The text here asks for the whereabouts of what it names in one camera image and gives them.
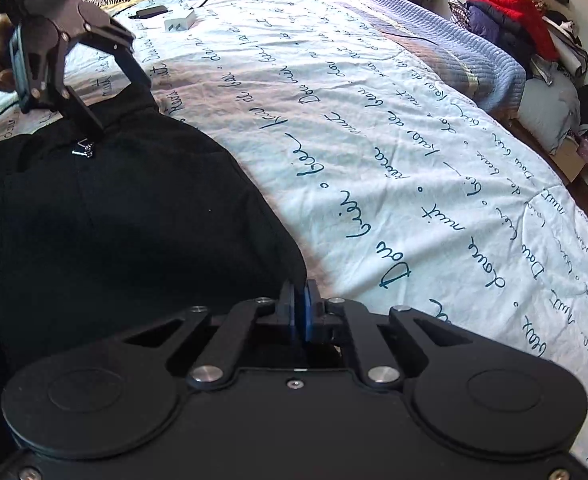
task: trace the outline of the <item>bed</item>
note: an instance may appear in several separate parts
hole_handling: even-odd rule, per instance
[[[471,98],[509,107],[518,76],[486,74],[503,83],[461,94],[364,13],[407,36],[440,28],[450,52],[476,37],[392,2],[146,0],[117,19],[136,32],[161,111],[236,157],[324,297],[379,313],[409,304],[554,360],[588,392],[588,219],[549,166]],[[197,7],[196,23],[165,32],[167,15],[129,18],[161,4],[171,16]],[[470,72],[499,53],[469,50]],[[87,103],[128,84],[88,48],[73,51],[66,73]],[[14,101],[0,94],[0,140],[58,118],[21,115]],[[588,465],[588,416],[573,452]]]

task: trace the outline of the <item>silver zipper pull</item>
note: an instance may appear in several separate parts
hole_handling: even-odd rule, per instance
[[[72,150],[72,155],[80,155],[80,156],[86,156],[87,158],[92,158],[94,156],[94,152],[92,151],[92,148],[94,147],[94,143],[91,142],[88,139],[83,139],[83,140],[79,140],[76,143],[77,146],[80,146],[83,151],[82,152],[78,152],[77,150]]]

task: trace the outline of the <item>pile of clothes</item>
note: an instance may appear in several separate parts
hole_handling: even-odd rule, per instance
[[[558,90],[567,116],[554,125],[560,124],[560,131],[542,134],[544,141],[541,143],[554,151],[567,135],[573,135],[581,145],[579,153],[588,163],[588,126],[585,121],[581,124],[583,109],[588,107],[588,91],[577,92],[575,88],[580,86],[580,78],[587,72],[588,54],[572,20],[570,0],[448,2],[452,22],[497,45],[525,69],[529,81],[524,99],[528,94],[537,99],[548,87],[550,91]],[[533,122],[541,124],[540,118]]]

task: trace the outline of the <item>bed sheet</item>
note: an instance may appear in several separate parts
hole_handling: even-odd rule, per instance
[[[117,19],[161,111],[237,158],[324,297],[409,304],[554,360],[588,392],[588,220],[548,165],[331,2],[208,0],[172,33],[167,14],[127,18],[203,1],[151,0]],[[128,83],[80,46],[66,72],[88,103]],[[0,140],[58,118],[21,115],[15,99],[0,93]],[[573,451],[588,464],[588,417]]]
[[[494,44],[407,0],[333,1],[389,34],[489,114],[516,117],[525,70]]]

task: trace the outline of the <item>black smartphone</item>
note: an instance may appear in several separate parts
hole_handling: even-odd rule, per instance
[[[130,16],[130,18],[134,20],[146,20],[148,18],[153,18],[154,16],[158,16],[159,14],[163,14],[167,12],[167,7],[164,5],[158,5],[155,7],[148,7],[147,9],[137,10],[136,14]]]

